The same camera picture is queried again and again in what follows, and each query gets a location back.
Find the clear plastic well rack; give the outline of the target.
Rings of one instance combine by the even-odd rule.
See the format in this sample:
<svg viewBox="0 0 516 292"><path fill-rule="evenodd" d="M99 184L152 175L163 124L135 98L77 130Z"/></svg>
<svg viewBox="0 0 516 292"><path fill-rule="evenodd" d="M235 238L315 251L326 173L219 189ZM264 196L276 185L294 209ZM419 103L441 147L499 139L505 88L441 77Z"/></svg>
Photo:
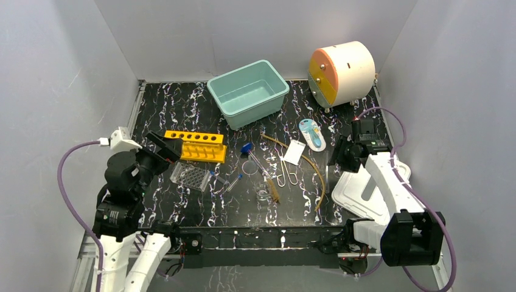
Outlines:
<svg viewBox="0 0 516 292"><path fill-rule="evenodd" d="M208 170L194 165L176 162L170 176L172 183L204 192L209 184L211 174Z"/></svg>

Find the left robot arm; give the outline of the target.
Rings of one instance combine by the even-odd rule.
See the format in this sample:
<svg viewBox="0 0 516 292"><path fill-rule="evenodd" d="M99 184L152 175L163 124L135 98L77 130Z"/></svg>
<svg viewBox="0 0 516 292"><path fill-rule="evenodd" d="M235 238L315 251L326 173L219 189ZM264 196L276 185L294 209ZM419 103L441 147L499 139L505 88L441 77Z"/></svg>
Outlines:
<svg viewBox="0 0 516 292"><path fill-rule="evenodd" d="M97 243L93 291L146 291L164 256L184 245L176 223L159 221L147 230L134 267L127 269L144 212L144 195L157 176L180 160L183 140L150 131L146 138L156 145L156 150L150 150L125 131L120 127L111 137L99 140L113 155L106 164L106 184L97 196L92 228L92 239Z"/></svg>

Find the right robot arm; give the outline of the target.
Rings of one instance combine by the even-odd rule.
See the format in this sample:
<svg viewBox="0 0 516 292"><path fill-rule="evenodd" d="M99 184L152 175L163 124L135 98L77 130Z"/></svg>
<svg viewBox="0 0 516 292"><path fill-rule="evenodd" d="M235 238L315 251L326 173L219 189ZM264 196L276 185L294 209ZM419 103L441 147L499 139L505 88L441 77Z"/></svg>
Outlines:
<svg viewBox="0 0 516 292"><path fill-rule="evenodd" d="M408 190L410 168L391 153L371 119L355 119L349 137L340 136L329 164L343 171L331 197L356 215L346 221L343 245L357 252L365 245L388 266L438 263L444 233L436 217Z"/></svg>

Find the yellow test tube rack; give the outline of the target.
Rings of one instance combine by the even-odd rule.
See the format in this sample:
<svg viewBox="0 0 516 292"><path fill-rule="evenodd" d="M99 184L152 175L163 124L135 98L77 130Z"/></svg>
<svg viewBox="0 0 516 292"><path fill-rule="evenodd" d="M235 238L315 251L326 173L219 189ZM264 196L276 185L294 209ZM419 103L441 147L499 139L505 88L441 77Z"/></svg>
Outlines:
<svg viewBox="0 0 516 292"><path fill-rule="evenodd" d="M223 134L167 130L165 137L183 140L184 161L225 163L227 146Z"/></svg>

